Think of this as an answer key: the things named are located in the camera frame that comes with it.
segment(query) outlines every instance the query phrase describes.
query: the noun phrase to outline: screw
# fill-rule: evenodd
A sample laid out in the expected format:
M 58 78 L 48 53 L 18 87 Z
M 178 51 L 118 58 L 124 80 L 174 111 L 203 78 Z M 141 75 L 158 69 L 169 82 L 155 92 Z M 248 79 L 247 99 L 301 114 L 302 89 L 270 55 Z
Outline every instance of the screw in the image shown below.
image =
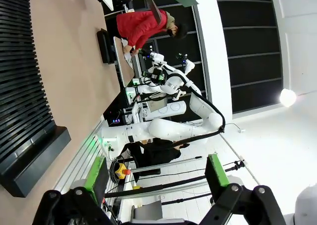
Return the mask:
M 83 194 L 83 191 L 81 191 L 80 189 L 76 190 L 76 194 L 77 195 L 82 195 Z
M 55 193 L 50 193 L 50 198 L 55 198 L 56 197 L 56 194 Z
M 233 191 L 238 191 L 238 190 L 239 190 L 238 186 L 236 186 L 236 185 L 233 185 L 233 186 L 231 187 L 231 189 L 232 189 Z
M 265 189 L 259 188 L 259 192 L 260 192 L 261 194 L 264 194 L 264 193 L 265 193 Z

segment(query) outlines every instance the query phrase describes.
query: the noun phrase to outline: beige floor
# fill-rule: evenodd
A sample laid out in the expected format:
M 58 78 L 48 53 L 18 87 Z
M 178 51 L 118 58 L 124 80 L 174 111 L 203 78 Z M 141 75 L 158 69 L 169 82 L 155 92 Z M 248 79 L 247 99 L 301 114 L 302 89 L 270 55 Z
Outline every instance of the beige floor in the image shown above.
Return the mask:
M 120 91 L 114 65 L 103 64 L 96 32 L 106 28 L 96 0 L 31 0 L 36 52 L 57 125 L 72 138 L 27 198 L 0 189 L 3 225 L 31 224 L 43 193 L 61 173 Z

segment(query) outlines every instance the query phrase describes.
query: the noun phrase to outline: human hand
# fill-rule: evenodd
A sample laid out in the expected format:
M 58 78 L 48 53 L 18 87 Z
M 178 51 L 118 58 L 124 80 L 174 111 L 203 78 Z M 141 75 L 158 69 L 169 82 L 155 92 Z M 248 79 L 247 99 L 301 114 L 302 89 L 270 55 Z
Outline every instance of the human hand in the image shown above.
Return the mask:
M 129 46 L 129 45 L 126 45 L 124 48 L 123 48 L 123 53 L 126 54 L 126 53 L 130 53 L 132 47 Z
M 139 49 L 132 51 L 132 56 L 136 56 L 139 53 Z

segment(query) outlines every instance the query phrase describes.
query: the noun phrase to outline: light bulb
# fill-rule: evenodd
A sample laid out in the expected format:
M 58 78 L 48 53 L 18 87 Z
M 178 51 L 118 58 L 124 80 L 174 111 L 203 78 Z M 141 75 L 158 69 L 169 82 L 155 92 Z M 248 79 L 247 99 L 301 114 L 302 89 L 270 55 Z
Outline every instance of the light bulb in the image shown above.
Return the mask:
M 292 90 L 283 89 L 279 100 L 285 107 L 292 106 L 296 101 L 296 94 Z

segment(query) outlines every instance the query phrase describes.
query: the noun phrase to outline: red jacket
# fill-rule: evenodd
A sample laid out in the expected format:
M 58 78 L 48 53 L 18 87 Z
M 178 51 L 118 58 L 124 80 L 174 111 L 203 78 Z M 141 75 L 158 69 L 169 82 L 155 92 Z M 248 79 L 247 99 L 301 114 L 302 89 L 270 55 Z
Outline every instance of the red jacket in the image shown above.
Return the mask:
M 162 21 L 158 25 L 151 11 L 131 12 L 117 15 L 118 31 L 123 38 L 128 39 L 128 45 L 142 48 L 147 39 L 161 31 L 167 24 L 166 12 L 160 10 Z

